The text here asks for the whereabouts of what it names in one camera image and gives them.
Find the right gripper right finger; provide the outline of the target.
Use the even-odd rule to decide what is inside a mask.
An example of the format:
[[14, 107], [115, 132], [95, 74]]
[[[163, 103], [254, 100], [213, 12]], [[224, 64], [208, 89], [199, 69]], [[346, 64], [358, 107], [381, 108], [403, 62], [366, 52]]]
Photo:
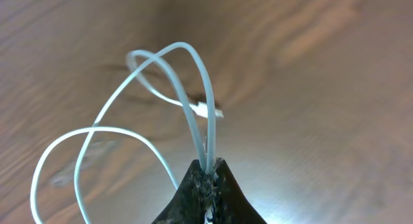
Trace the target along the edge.
[[223, 158], [217, 158], [215, 172], [212, 223], [267, 224], [249, 203]]

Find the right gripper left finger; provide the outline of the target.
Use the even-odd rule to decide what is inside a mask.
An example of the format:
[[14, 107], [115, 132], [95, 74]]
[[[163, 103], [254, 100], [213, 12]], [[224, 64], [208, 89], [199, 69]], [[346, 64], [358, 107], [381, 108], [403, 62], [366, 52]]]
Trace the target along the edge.
[[213, 179], [193, 160], [173, 198], [152, 224], [204, 224], [212, 190]]

